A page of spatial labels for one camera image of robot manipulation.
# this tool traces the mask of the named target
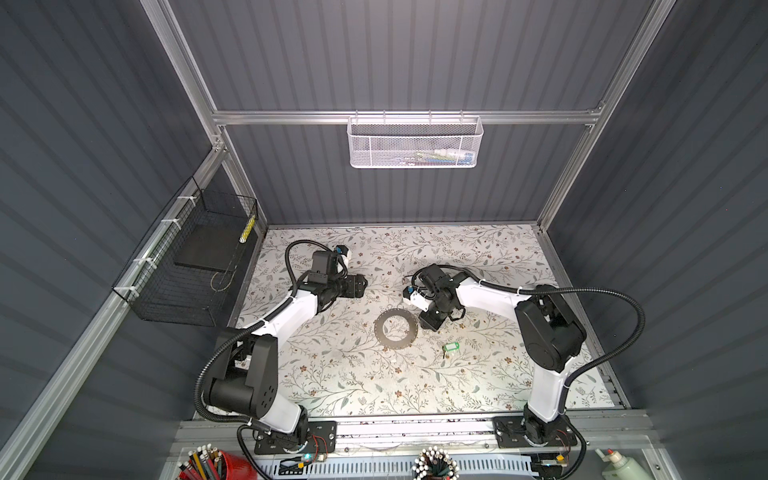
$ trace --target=glue bottle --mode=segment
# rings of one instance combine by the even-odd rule
[[[643,470],[643,467],[634,458],[625,457],[615,450],[608,450],[605,455],[601,450],[595,452],[603,459],[603,462],[611,464],[603,470],[603,477],[607,480],[654,480]]]

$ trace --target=flower pattern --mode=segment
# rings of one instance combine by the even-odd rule
[[[339,299],[305,323],[280,350],[280,391],[314,416],[387,415],[519,410],[527,401],[533,363],[516,323],[482,310],[438,332],[420,329],[415,342],[392,350],[378,343],[373,320],[384,310],[418,310],[402,302],[410,276],[430,263],[469,266],[480,277],[508,286],[554,284],[528,225],[476,227],[319,228],[270,230],[238,326],[256,321],[287,293],[286,246],[308,238],[347,245],[350,273],[369,281],[361,299]],[[299,245],[294,270],[310,267],[315,247]],[[402,338],[401,324],[387,333]],[[442,345],[458,342],[443,355]],[[584,347],[574,368],[590,359]],[[613,406],[595,369],[579,377],[568,407]]]

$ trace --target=black wire basket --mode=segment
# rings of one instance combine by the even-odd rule
[[[155,247],[137,258],[140,245],[118,277],[139,262],[133,282],[112,288],[144,320],[226,325],[256,246],[257,202],[208,189],[186,198],[176,218],[160,220]]]

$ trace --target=red pencil holder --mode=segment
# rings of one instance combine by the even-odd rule
[[[227,466],[227,480],[257,480],[259,477],[250,463],[243,457],[221,452]]]

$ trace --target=small metal object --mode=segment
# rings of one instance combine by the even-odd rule
[[[406,319],[406,322],[408,323],[408,334],[400,340],[390,339],[384,334],[384,322],[394,316],[401,316]],[[413,316],[413,313],[410,313],[408,310],[392,308],[385,310],[379,315],[379,318],[373,323],[373,332],[376,334],[376,339],[379,343],[390,349],[400,350],[407,346],[411,346],[414,340],[416,340],[416,335],[419,332],[419,324],[416,321],[416,317]]]

